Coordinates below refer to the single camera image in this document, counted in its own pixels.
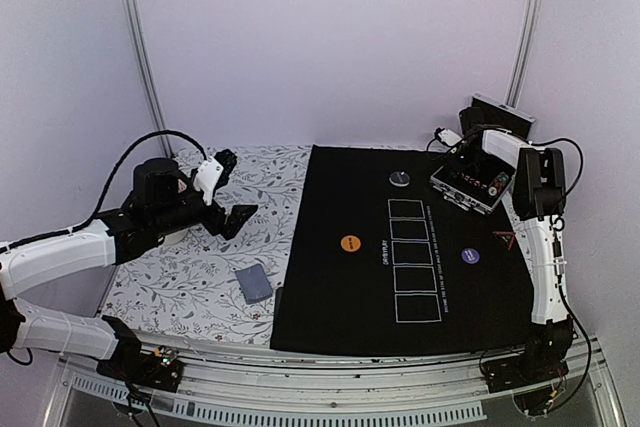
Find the black dealer button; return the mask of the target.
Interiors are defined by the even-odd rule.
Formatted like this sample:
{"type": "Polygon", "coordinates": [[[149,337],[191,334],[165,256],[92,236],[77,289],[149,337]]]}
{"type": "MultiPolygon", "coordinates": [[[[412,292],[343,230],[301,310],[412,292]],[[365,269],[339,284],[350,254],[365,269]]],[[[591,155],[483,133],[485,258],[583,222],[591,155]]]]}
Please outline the black dealer button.
{"type": "Polygon", "coordinates": [[[405,188],[410,185],[411,177],[405,171],[394,171],[389,176],[389,182],[394,187],[405,188]]]}

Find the triangular all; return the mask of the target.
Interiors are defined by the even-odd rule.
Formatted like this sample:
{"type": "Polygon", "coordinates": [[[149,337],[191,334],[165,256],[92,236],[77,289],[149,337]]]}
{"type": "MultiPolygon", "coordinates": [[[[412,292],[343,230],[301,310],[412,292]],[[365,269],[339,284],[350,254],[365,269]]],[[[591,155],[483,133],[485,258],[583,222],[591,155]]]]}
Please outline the triangular all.
{"type": "Polygon", "coordinates": [[[517,243],[516,234],[511,231],[494,231],[493,236],[508,251],[517,243]]]}

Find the purple small blind button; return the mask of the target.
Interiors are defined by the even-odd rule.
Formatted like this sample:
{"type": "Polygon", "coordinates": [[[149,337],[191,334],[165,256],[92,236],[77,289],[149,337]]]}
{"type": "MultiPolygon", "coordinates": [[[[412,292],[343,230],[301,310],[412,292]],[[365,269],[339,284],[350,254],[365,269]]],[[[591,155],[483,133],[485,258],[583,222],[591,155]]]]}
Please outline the purple small blind button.
{"type": "Polygon", "coordinates": [[[481,256],[474,248],[464,248],[461,252],[461,259],[469,265],[475,265],[480,261],[481,256]]]}

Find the orange big blind button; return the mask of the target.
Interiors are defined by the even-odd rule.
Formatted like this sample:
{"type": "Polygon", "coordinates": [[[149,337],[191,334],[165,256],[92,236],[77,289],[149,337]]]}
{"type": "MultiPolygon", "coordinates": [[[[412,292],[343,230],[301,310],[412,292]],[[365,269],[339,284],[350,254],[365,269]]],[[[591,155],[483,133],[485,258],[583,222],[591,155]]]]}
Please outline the orange big blind button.
{"type": "Polygon", "coordinates": [[[361,249],[362,242],[359,237],[355,235],[345,235],[340,240],[341,248],[348,253],[355,253],[361,249]]]}

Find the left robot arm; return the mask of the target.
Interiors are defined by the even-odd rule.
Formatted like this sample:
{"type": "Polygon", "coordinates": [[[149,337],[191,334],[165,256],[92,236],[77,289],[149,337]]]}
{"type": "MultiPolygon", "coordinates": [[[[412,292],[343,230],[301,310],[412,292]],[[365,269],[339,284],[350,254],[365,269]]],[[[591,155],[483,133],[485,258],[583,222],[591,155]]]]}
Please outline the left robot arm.
{"type": "Polygon", "coordinates": [[[108,361],[128,381],[148,373],[136,334],[120,319],[81,317],[37,307],[22,293],[77,272],[118,266],[176,240],[194,226],[233,239],[254,205],[225,209],[214,200],[237,165],[230,150],[204,154],[185,174],[165,157],[135,167],[123,204],[96,206],[82,223],[1,246],[1,351],[39,349],[108,361]]]}

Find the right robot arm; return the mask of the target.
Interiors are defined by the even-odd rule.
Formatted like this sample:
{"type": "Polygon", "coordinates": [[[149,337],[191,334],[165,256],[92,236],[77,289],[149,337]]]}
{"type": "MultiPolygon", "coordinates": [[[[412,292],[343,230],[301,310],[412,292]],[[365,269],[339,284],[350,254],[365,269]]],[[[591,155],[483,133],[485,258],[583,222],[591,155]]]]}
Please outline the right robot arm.
{"type": "Polygon", "coordinates": [[[564,156],[557,145],[578,144],[566,137],[531,141],[532,122],[505,107],[471,105],[458,117],[460,135],[449,140],[445,131],[439,132],[440,141],[447,146],[447,175],[466,182],[489,200],[480,201],[476,193],[456,187],[447,196],[468,210],[487,215],[492,204],[511,192],[511,205],[531,252],[531,322],[541,343],[518,359],[516,369],[524,382],[537,383],[556,364],[549,346],[571,342],[573,337],[575,320],[566,297],[562,230],[566,200],[576,185],[566,184],[564,156]]]}

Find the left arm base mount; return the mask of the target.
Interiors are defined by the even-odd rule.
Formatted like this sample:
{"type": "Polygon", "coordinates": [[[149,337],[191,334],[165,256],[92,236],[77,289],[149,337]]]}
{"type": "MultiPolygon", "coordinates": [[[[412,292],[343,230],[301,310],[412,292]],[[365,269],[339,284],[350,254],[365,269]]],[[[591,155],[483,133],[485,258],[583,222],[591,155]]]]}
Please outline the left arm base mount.
{"type": "Polygon", "coordinates": [[[178,349],[161,345],[145,353],[137,338],[119,340],[113,355],[96,368],[102,376],[170,393],[178,391],[183,371],[178,349]]]}

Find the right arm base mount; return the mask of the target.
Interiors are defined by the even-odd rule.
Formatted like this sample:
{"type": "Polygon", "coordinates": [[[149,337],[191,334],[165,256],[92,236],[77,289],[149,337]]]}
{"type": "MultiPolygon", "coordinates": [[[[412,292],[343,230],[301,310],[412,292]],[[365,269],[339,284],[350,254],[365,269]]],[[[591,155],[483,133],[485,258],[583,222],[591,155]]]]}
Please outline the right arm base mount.
{"type": "Polygon", "coordinates": [[[526,417],[545,417],[555,407],[569,373],[565,360],[534,358],[511,350],[509,356],[487,359],[478,367],[490,393],[512,392],[516,409],[526,417]]]}

